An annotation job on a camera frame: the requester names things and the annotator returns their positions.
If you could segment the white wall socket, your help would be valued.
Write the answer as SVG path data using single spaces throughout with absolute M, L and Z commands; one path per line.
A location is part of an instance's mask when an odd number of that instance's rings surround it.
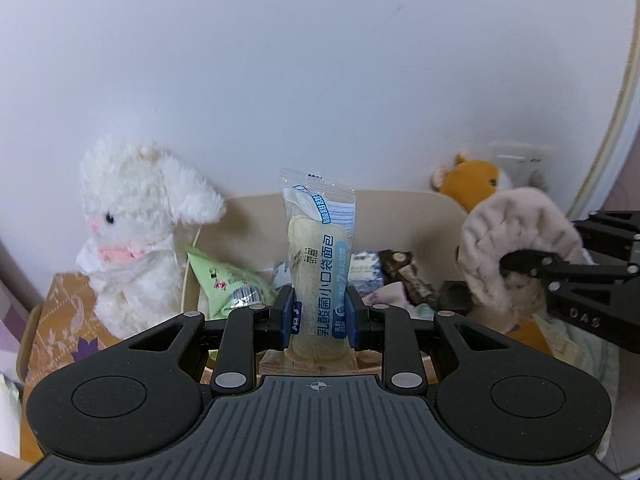
M 490 146 L 490 159 L 511 179 L 516 188 L 531 186 L 547 191 L 548 172 L 552 157 L 548 146 L 498 142 Z

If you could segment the bread bun packet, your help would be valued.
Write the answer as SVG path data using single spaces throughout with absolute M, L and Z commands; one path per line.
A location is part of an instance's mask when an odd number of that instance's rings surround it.
M 347 186 L 308 172 L 280 173 L 288 270 L 299 314 L 288 351 L 322 363 L 348 351 L 345 292 L 356 220 L 356 195 Z

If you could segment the green snack packet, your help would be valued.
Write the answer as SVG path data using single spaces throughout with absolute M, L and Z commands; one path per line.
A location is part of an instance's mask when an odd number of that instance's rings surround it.
M 256 272 L 220 262 L 198 248 L 186 250 L 190 270 L 200 286 L 198 310 L 208 320 L 228 318 L 232 310 L 276 300 L 273 288 Z

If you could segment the brown patterned scrunchie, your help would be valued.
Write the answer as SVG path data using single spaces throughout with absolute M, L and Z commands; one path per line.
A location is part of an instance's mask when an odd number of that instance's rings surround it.
M 404 288 L 405 297 L 413 306 L 432 304 L 435 291 L 431 284 L 419 276 L 412 252 L 396 252 L 386 249 L 378 252 L 384 284 L 399 283 Z

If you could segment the patterned brown table mat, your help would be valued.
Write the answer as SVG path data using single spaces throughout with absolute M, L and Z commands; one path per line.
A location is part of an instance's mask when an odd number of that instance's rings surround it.
M 29 315 L 16 370 L 24 384 L 22 404 L 41 379 L 73 362 L 116 344 L 94 315 L 96 296 L 81 273 L 60 273 L 43 304 Z

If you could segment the beige plastic storage bin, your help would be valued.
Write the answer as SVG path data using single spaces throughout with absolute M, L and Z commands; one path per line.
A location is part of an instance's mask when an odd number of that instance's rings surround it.
M 293 195 L 288 202 L 291 281 L 277 292 L 256 273 L 221 263 L 196 247 L 186 251 L 213 312 L 205 330 L 216 344 L 216 388 L 248 388 L 260 352 L 283 354 L 286 374 L 357 373 L 348 340 L 354 314 L 345 304 L 355 295 L 347 285 L 348 233 L 333 222 L 321 196 L 311 199 L 311 212 L 305 214 L 299 207 L 307 193 L 294 188 Z

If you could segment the white plush lamb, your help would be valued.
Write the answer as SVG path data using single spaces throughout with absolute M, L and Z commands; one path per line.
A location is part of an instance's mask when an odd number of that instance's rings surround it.
M 177 315 L 186 246 L 224 198 L 171 152 L 110 138 L 82 158 L 80 195 L 90 235 L 76 262 L 104 328 L 127 339 Z

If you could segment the beige plush sock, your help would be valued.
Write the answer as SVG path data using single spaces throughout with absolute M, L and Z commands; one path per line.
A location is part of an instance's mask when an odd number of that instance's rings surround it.
M 500 273 L 500 259 L 521 249 L 552 252 L 570 263 L 590 264 L 574 226 L 536 188 L 501 191 L 480 202 L 461 230 L 458 268 L 474 302 L 493 314 L 529 314 L 546 306 L 541 284 Z

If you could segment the orange hamster plush with carrot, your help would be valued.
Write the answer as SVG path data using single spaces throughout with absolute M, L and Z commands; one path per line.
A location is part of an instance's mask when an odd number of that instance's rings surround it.
M 470 212 L 495 192 L 513 188 L 513 183 L 509 175 L 492 162 L 457 154 L 450 168 L 440 166 L 434 170 L 431 186 Z

